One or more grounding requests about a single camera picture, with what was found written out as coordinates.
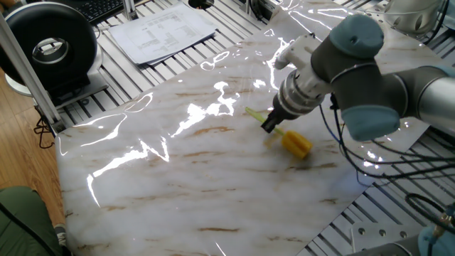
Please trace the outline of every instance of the wooden floor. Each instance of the wooden floor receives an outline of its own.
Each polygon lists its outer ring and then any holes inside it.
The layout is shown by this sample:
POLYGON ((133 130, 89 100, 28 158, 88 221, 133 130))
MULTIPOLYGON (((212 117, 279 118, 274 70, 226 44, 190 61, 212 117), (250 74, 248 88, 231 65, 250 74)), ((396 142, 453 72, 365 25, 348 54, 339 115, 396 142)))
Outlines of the wooden floor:
MULTIPOLYGON (((55 225, 65 221, 55 146, 39 147, 39 135, 33 132, 39 118, 33 100, 8 87, 0 69, 0 188, 30 186, 37 190, 55 225)), ((51 134, 43 135, 43 145, 53 141, 51 134)))

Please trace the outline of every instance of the black cable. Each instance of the black cable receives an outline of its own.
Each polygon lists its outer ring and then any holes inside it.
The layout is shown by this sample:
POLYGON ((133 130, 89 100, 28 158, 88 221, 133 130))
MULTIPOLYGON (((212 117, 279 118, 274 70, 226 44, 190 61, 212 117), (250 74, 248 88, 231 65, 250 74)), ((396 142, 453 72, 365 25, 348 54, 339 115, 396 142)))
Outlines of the black cable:
POLYGON ((53 256, 57 256, 53 251, 52 249, 50 248, 50 246, 43 240, 43 238, 40 238, 40 236, 35 232, 33 231, 30 227, 28 227, 25 223, 23 223, 22 221, 20 221, 16 216, 13 215, 13 213, 11 213, 3 204, 0 203, 0 211, 6 215, 6 217, 8 219, 10 219, 12 222, 14 222, 15 224, 17 224, 17 226, 19 226, 20 228, 22 228, 23 230, 25 230, 29 235, 31 235, 31 237, 33 239, 36 240, 36 242, 38 242, 46 252, 48 252, 49 255, 53 255, 53 256))
POLYGON ((41 116, 41 118, 38 120, 38 123, 36 123, 36 127, 33 128, 33 132, 35 132, 35 134, 40 135, 40 144, 39 144, 40 148, 49 149, 55 144, 54 142, 51 142, 49 146, 43 146, 43 134, 52 133, 49 130, 48 125, 44 122, 44 116, 41 116))
POLYGON ((257 2, 259 0, 247 0, 247 1, 248 1, 248 5, 250 6, 251 11, 253 12, 253 14, 255 15, 257 20, 261 21, 262 20, 262 14, 260 13, 259 7, 257 7, 257 10, 256 10, 255 9, 256 6, 253 6, 253 1, 255 1, 255 4, 257 4, 257 2))
MULTIPOLYGON (((341 129, 340 129, 340 122, 338 120, 338 114, 336 112, 336 110, 334 110, 334 115, 335 115, 335 123, 336 123, 336 129, 338 130, 338 135, 340 136, 341 135, 341 129)), ((369 176, 369 177, 373 177, 373 178, 391 178, 391 179, 398 179, 398 178, 407 178, 407 177, 410 177, 410 176, 413 176, 413 175, 419 175, 419 174, 427 174, 427 173, 431 173, 431 172, 434 172, 434 171, 441 171, 441 170, 444 170, 444 169, 447 169, 447 168, 452 168, 452 167, 455 167, 455 164, 447 164, 447 165, 443 165, 443 166, 438 166, 438 167, 434 167, 434 168, 430 168, 430 169, 426 169, 426 170, 419 170, 419 171, 412 171, 412 172, 409 172, 407 174, 395 174, 395 175, 377 175, 377 174, 371 174, 371 173, 368 173, 364 170, 362 170, 361 168, 359 168, 355 163, 354 161, 352 160, 352 158, 349 156, 348 154, 348 149, 346 148, 345 144, 344 144, 344 141, 343 141, 343 137, 340 137, 340 145, 341 145, 341 148, 344 150, 344 153, 345 153, 345 158, 349 161, 349 163, 355 168, 356 171, 360 172, 361 174, 364 174, 366 176, 369 176)))
POLYGON ((444 5, 444 8, 442 9, 442 13, 441 13, 441 18, 439 18, 439 22, 436 25, 436 29, 434 30, 432 36, 427 41, 424 42, 425 45, 429 44, 429 42, 431 42, 433 40, 433 38, 438 34, 439 30, 441 29, 442 24, 444 22, 444 18, 446 18, 447 9, 449 8, 449 2, 450 2, 450 0, 445 1, 445 5, 444 5))
POLYGON ((429 243, 428 244, 427 256, 432 256, 432 255, 433 255, 433 244, 429 243))
POLYGON ((438 211, 440 212, 445 212, 445 210, 439 206, 436 202, 433 200, 426 198, 424 196, 421 196, 416 193, 410 193, 405 196, 405 201, 406 203, 411 206, 414 210, 416 210, 420 215, 424 216, 426 219, 430 220, 434 224, 438 225, 439 227, 445 229, 446 231, 449 231, 450 233, 455 235, 455 228, 448 226, 446 223, 443 223, 439 220, 437 216, 435 216, 432 213, 428 213, 427 211, 423 210, 421 207, 417 206, 417 204, 414 202, 414 198, 417 198, 419 200, 424 201, 425 203, 428 203, 429 205, 435 207, 438 211))
MULTIPOLYGON (((335 134, 332 132, 332 130, 328 126, 328 123, 327 123, 327 120, 326 120, 326 116, 323 113, 322 107, 320 105, 319 105, 319 109, 321 111, 322 120, 324 121, 324 124, 326 125, 327 130, 331 133, 332 137, 341 146, 341 140, 335 136, 335 134)), ((395 151, 394 149, 387 148, 386 146, 383 146, 383 145, 381 145, 381 146, 382 146, 382 148, 384 148, 386 150, 389 150, 389 151, 392 151, 394 153, 397 153, 397 152, 399 152, 397 154, 401 154, 402 153, 401 151, 395 151)), ((348 148, 346 148, 346 151, 349 152, 350 154, 352 154, 357 159, 360 159, 360 160, 363 160, 363 161, 367 161, 367 162, 369 162, 371 164, 377 164, 377 165, 381 165, 381 164, 389 164, 389 165, 390 164, 413 164, 413 163, 422 163, 422 162, 428 163, 430 161, 431 162, 433 162, 433 161, 455 161, 455 158, 442 158, 442 157, 437 157, 437 156, 424 156, 424 159, 415 159, 415 160, 409 160, 409 161, 408 160, 406 160, 406 161, 373 161, 373 160, 369 160, 369 159, 366 159, 365 157, 357 155, 356 153, 354 153, 353 151, 351 151, 348 148)), ((418 154, 408 154, 408 153, 406 153, 405 155, 413 156, 413 157, 422 156, 422 155, 418 155, 418 154)))
POLYGON ((402 151, 398 151, 398 150, 395 150, 395 149, 391 149, 387 146, 384 146, 382 145, 381 143, 375 141, 375 140, 372 140, 371 141, 372 143, 376 144, 378 147, 381 147, 385 150, 388 150, 390 152, 393 152, 393 153, 396 153, 396 154, 400 154, 400 155, 403 155, 403 156, 412 156, 412 157, 419 157, 419 158, 422 158, 422 159, 437 159, 437 160, 444 160, 444 161, 455 161, 455 157, 454 158, 443 158, 443 157, 439 157, 439 156, 425 156, 425 155, 421 155, 421 154, 410 154, 410 153, 406 153, 406 152, 402 152, 402 151))

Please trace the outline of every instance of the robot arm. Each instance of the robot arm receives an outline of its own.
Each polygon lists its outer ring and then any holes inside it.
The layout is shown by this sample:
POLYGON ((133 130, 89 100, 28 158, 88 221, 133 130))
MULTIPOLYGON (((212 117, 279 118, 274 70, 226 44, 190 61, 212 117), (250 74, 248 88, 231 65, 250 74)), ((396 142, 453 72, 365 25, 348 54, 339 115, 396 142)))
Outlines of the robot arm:
POLYGON ((381 75, 374 56, 384 35, 374 20, 349 16, 319 47, 311 35, 296 39, 277 59, 281 69, 296 66, 273 99, 274 110, 262 127, 271 132, 284 119, 296 119, 333 92, 350 135, 367 141, 396 131, 401 117, 417 117, 455 134, 455 80, 451 68, 420 67, 381 75))

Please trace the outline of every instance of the white marble surface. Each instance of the white marble surface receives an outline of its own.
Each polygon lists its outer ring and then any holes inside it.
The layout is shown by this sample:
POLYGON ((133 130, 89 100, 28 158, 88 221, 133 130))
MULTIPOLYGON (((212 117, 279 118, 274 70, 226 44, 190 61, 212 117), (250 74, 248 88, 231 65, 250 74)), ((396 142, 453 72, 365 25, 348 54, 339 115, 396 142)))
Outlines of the white marble surface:
MULTIPOLYGON (((298 161, 244 108, 265 115, 292 70, 275 70, 277 55, 308 31, 324 39, 348 12, 330 0, 285 1, 261 33, 60 133, 56 149, 72 251, 296 255, 365 188, 318 110, 281 125, 314 144, 298 161)), ((417 41, 382 28, 385 46, 376 59, 384 73, 442 63, 417 41)), ((385 138, 387 145, 406 149, 427 128, 404 122, 385 138)), ((394 157, 371 144, 349 143, 363 155, 394 157)))

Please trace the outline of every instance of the paper document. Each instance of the paper document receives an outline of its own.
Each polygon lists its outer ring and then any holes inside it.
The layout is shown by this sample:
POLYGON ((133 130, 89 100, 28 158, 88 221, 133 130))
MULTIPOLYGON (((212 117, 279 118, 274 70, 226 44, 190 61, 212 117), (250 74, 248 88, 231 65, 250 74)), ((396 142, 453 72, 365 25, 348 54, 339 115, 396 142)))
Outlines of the paper document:
POLYGON ((185 4, 111 27, 109 32, 135 63, 156 63, 215 33, 216 26, 185 4))

